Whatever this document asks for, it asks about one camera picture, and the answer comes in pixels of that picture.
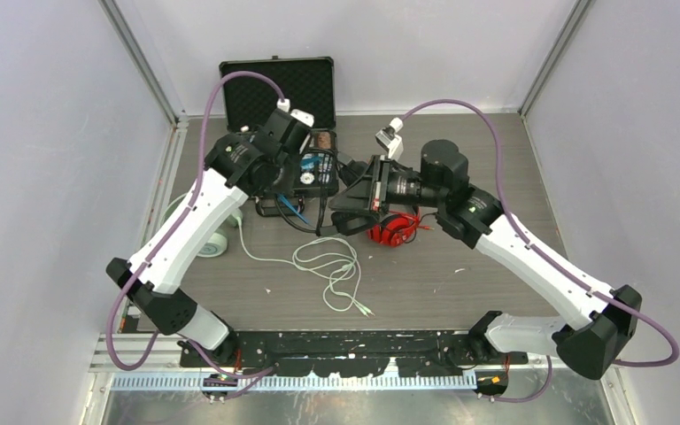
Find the black blue headphones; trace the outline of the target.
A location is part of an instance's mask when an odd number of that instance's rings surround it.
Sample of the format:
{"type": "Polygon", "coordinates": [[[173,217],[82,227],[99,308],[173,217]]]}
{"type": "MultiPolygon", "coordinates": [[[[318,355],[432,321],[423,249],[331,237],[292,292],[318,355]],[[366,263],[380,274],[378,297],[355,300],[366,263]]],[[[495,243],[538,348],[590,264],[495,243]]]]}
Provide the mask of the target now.
{"type": "MultiPolygon", "coordinates": [[[[309,152],[315,157],[322,155],[323,162],[325,159],[330,161],[330,171],[329,173],[334,175],[337,182],[342,181],[341,173],[343,169],[350,165],[354,160],[343,153],[339,153],[332,150],[322,150],[319,148],[311,148],[309,152]]],[[[320,182],[320,206],[319,212],[316,219],[316,224],[308,221],[302,213],[293,207],[293,204],[284,195],[275,195],[275,210],[279,216],[292,228],[299,232],[312,234],[319,237],[324,236],[352,236],[369,230],[375,224],[379,222],[379,217],[356,217],[351,219],[338,219],[333,218],[331,214],[331,224],[329,226],[323,226],[323,221],[325,213],[328,209],[329,193],[326,191],[327,185],[320,182]]]]}

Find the red headphones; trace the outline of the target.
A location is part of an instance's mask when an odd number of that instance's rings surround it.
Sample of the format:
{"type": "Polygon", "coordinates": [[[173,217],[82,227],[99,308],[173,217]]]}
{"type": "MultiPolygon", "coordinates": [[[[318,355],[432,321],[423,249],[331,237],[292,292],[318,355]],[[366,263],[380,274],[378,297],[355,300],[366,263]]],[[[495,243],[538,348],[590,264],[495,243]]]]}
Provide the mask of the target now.
{"type": "Polygon", "coordinates": [[[396,248],[412,242],[419,230],[432,229],[422,225],[422,220],[418,213],[394,212],[367,230],[366,236],[375,243],[396,248]]]}

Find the mint green headphones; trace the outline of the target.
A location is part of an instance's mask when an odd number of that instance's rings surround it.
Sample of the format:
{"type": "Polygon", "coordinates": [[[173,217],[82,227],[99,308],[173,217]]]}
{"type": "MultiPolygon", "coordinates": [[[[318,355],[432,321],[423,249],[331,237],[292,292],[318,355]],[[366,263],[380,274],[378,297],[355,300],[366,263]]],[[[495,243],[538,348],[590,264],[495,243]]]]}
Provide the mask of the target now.
{"type": "MultiPolygon", "coordinates": [[[[185,197],[185,194],[181,194],[169,202],[167,208],[165,209],[164,220],[168,220],[173,215],[175,209],[185,197]]],[[[223,221],[223,223],[212,232],[209,239],[198,252],[197,256],[199,258],[211,259],[224,254],[228,249],[228,236],[225,227],[238,228],[242,223],[243,212],[240,208],[238,208],[234,210],[223,221]]]]}

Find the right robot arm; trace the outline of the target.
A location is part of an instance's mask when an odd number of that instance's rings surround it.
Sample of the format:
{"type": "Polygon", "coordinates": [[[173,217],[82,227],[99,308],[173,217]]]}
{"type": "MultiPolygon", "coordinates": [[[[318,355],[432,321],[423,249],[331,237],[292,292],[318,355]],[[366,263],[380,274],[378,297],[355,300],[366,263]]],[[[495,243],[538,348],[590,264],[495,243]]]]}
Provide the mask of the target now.
{"type": "Polygon", "coordinates": [[[383,155],[357,161],[339,154],[337,160],[345,188],[329,207],[340,234],[369,230],[392,205],[431,208],[448,236],[496,260],[553,307],[553,317],[487,312],[469,330],[470,351],[478,361],[534,353],[556,357],[580,376],[598,380],[634,336],[641,295],[627,285],[580,285],[577,267],[531,238],[496,197],[470,181],[468,159],[455,143],[426,143],[418,170],[383,155]]]}

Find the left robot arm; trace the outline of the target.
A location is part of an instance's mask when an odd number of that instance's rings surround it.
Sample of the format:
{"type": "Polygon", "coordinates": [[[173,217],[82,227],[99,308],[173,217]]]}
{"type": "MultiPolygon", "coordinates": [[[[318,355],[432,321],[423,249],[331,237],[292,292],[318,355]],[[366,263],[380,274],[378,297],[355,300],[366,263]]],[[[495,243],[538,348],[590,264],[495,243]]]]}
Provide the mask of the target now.
{"type": "Polygon", "coordinates": [[[112,259],[108,276],[163,335],[202,347],[216,367],[236,355],[230,328],[181,288],[182,278],[214,232],[251,197],[290,188],[314,117],[274,110],[266,123],[221,137],[205,156],[203,174],[152,239],[130,259],[112,259]]]}

